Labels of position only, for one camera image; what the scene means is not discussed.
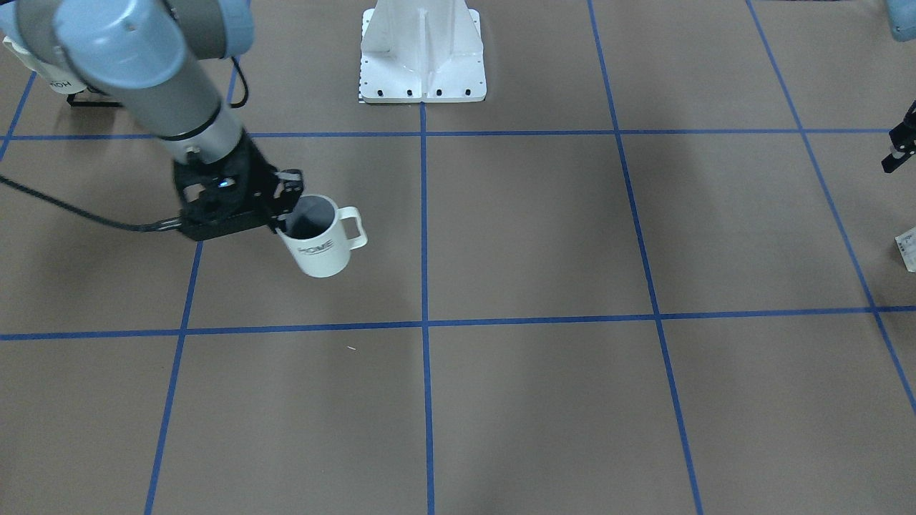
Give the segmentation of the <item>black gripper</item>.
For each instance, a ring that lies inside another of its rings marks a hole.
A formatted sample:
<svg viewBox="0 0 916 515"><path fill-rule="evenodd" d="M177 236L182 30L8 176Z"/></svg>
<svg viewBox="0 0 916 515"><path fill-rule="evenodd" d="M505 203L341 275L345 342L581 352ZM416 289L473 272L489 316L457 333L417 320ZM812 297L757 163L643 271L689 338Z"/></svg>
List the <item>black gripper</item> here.
<svg viewBox="0 0 916 515"><path fill-rule="evenodd" d="M246 132L229 156L232 186L232 222L267 222L274 234L286 231L287 218L304 192L301 170L272 165Z"/></svg>

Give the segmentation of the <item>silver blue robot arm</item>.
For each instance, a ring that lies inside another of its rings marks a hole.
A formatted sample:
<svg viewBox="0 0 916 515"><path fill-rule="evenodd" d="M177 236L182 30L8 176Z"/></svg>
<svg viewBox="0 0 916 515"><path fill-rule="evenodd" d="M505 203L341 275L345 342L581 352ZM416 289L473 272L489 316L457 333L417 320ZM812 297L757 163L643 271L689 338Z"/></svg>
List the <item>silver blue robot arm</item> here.
<svg viewBox="0 0 916 515"><path fill-rule="evenodd" d="M278 170L200 67L238 58L254 43L245 1L4 1L2 33L36 72L58 69L120 104L172 157L180 214L128 225L10 182L99 224L135 232L229 232L275 226L304 188L300 170ZM195 198L183 193L199 186Z"/></svg>

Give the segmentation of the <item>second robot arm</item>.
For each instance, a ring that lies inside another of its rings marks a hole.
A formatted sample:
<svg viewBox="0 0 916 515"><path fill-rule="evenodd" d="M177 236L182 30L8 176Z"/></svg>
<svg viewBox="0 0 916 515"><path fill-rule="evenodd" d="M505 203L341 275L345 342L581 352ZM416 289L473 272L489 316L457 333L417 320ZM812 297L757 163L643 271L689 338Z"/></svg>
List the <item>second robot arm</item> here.
<svg viewBox="0 0 916 515"><path fill-rule="evenodd" d="M915 1L885 1L891 36L897 42L915 39ZM907 108L902 121L889 131L891 150L881 160L884 173L899 169L915 154L915 101Z"/></svg>

